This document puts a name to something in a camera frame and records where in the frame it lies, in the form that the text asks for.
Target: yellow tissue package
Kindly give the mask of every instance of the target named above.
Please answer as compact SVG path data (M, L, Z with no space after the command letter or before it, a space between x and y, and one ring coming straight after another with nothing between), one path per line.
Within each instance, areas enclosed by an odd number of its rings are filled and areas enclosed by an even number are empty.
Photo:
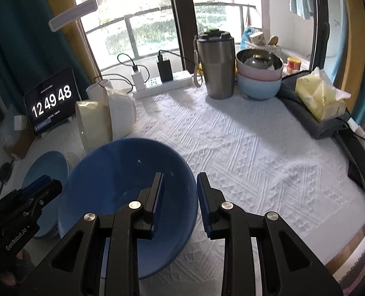
M346 108L343 99L351 97L334 87L325 71L319 68L298 78L295 92L319 122L343 115Z

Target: metal bolt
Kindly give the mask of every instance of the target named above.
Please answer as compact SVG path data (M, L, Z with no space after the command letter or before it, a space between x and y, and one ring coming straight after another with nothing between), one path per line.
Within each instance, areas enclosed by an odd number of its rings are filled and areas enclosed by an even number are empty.
M96 218L96 215L94 213L87 213L85 216L84 216L84 220L86 221L92 221Z
M129 208L131 209L137 209L137 208L140 208L141 206L141 203L139 201L131 201L129 203Z
M221 204L221 207L223 209L232 209L233 204L230 201L225 201L224 203Z
M277 220L278 219L278 213L275 213L275 212L271 211L267 214L267 218L270 219L270 220Z

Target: black charger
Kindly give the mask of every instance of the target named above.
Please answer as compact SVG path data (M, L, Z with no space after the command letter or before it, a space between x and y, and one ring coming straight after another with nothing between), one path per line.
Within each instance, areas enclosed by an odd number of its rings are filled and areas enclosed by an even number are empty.
M163 55L159 51L157 60L158 71L160 80L162 82L168 82L173 80L173 72L171 70L170 59L163 59Z

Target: wooden floor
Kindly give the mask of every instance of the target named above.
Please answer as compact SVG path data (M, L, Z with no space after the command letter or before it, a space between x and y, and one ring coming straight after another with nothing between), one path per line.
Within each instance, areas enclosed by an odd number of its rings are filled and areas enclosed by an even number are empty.
M351 239L351 241L335 256L330 262L326 264L326 268L333 275L352 255L356 247L360 244L365 236L365 224L359 232Z

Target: power adapter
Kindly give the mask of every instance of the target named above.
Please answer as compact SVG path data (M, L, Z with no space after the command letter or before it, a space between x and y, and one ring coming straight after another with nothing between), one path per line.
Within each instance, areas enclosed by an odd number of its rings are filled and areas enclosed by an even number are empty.
M145 89L144 78L142 77L140 68L136 65L132 68L132 79L136 87L136 91Z
M173 72L171 70L170 59L163 59L163 55L158 53L157 66L159 71L160 80L162 82L168 82L173 80Z

